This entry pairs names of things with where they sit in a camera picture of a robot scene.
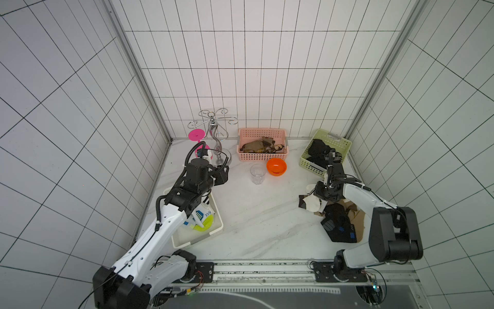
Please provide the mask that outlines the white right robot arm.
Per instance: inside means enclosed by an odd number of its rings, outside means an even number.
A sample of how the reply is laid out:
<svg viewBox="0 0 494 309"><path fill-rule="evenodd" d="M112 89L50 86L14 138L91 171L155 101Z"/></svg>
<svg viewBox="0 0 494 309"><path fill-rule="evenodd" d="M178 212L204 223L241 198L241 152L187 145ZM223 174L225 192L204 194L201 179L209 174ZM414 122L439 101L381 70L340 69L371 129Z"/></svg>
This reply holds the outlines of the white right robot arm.
<svg viewBox="0 0 494 309"><path fill-rule="evenodd" d="M322 225L330 237L356 239L341 204L344 199L371 218L368 239L355 248L337 252L331 267L334 276L345 280L370 266L420 260L423 245L414 210L385 201L362 181L348 176L343 169L342 157L335 150L325 154L324 158L327 173L324 181L317 182L313 194L326 203Z"/></svg>

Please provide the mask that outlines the white sock neon yellow toe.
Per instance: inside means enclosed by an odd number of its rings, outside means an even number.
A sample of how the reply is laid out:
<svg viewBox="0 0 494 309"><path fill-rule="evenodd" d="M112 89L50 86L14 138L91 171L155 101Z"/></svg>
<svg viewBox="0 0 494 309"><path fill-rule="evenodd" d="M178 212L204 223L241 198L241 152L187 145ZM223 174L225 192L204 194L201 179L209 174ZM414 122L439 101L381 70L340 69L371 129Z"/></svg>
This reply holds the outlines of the white sock neon yellow toe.
<svg viewBox="0 0 494 309"><path fill-rule="evenodd" d="M204 232L211 228L214 222L214 215L215 212L209 206L200 205L185 220L184 225L190 229Z"/></svg>

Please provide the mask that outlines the white sock navy stripes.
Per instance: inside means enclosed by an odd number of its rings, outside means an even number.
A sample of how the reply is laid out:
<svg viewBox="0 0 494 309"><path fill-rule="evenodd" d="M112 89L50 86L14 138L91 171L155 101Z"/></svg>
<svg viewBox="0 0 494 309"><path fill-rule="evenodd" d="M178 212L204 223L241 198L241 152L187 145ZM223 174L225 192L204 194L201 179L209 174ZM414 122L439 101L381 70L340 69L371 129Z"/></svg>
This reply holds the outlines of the white sock navy stripes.
<svg viewBox="0 0 494 309"><path fill-rule="evenodd" d="M321 215L324 212L327 202L315 196L315 187L315 184L306 186L306 192L298 196L298 207L317 215Z"/></svg>

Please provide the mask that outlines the brown tan knit sock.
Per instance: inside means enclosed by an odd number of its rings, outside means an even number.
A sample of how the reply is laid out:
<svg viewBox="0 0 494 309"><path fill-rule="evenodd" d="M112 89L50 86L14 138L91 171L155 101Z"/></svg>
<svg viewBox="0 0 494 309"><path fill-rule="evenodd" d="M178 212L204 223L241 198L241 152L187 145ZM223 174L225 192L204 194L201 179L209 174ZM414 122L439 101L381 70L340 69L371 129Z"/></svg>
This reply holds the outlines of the brown tan knit sock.
<svg viewBox="0 0 494 309"><path fill-rule="evenodd" d="M241 153L282 153L285 149L285 145L276 144L273 138L264 136L260 140L255 140L244 144L240 148Z"/></svg>

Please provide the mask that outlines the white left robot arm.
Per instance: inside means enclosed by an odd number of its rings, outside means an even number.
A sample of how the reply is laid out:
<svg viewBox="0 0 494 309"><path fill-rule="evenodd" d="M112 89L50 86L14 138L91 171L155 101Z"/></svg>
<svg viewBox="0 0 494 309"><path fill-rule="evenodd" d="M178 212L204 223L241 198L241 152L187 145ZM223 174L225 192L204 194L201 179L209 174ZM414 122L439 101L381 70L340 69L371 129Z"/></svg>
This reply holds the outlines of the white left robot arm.
<svg viewBox="0 0 494 309"><path fill-rule="evenodd" d="M147 308L152 298L175 281L204 281L196 257L178 249L165 261L160 252L181 227L209 228L214 221L210 208L212 188L228 180L226 156L213 165L219 151L197 143L187 154L184 169L166 194L156 199L156 219L112 267L100 267L93 276L96 308Z"/></svg>

